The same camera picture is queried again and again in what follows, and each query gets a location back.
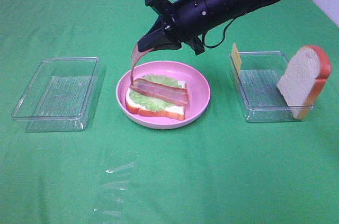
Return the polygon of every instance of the transparent plastic sheet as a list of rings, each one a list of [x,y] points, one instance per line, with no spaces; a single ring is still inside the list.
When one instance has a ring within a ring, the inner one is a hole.
[[[90,224],[119,224],[136,153],[111,154],[103,171]]]

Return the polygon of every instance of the upright bread slice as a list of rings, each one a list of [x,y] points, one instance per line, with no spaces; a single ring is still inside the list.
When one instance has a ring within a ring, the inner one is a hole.
[[[292,57],[277,87],[289,106],[314,104],[331,73],[331,62],[318,46],[304,46]],[[295,119],[303,119],[308,109],[293,110]]]
[[[186,81],[178,80],[178,84],[181,85],[182,88],[186,88]],[[177,119],[180,121],[185,120],[185,106],[177,106],[172,105],[166,107],[160,111],[151,111],[147,109],[145,106],[135,103],[130,98],[130,92],[132,90],[128,88],[126,92],[126,109],[132,114],[138,114],[143,117],[167,117],[171,119]]]

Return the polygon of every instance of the bacon slice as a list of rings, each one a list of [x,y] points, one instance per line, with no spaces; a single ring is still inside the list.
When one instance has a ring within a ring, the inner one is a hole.
[[[171,87],[163,84],[154,83],[143,78],[134,80],[130,88],[138,93],[149,97],[160,98],[177,106],[188,104],[189,95],[187,89]]]
[[[137,62],[147,53],[151,52],[154,48],[150,48],[146,51],[140,52],[138,50],[138,43],[135,45],[135,47],[133,48],[133,52],[132,52],[132,64],[131,64],[131,85],[133,85],[133,69],[136,66]]]

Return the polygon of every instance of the green tablecloth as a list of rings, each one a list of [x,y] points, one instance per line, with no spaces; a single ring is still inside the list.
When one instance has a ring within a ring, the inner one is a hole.
[[[115,87],[155,19],[144,0],[0,0],[0,223],[89,223],[105,170],[125,155],[135,165],[118,197],[121,223],[339,223],[339,28],[310,0],[283,0],[237,19],[217,49],[145,56],[189,64],[211,87],[195,122],[154,130],[122,113]],[[244,120],[233,42],[289,58],[305,44],[325,49],[333,72],[305,121]],[[40,60],[88,56],[107,67],[88,128],[26,133],[12,121]]]

